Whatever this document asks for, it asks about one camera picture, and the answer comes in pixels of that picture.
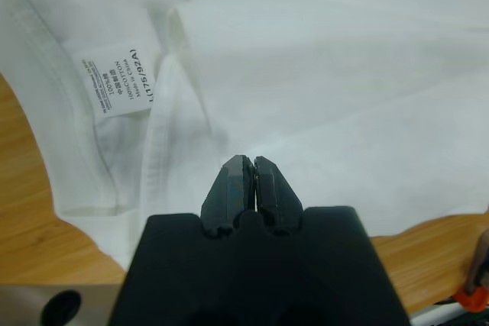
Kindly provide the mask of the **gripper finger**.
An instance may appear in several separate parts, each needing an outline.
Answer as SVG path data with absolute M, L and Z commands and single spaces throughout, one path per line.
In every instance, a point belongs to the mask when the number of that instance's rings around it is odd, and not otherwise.
M 301 201 L 277 165 L 266 157 L 254 160 L 257 211 L 272 234 L 295 234 L 301 225 Z
M 235 155 L 220 169 L 205 201 L 200 220 L 206 235 L 230 235 L 242 213 L 254 209 L 254 166 L 244 155 Z

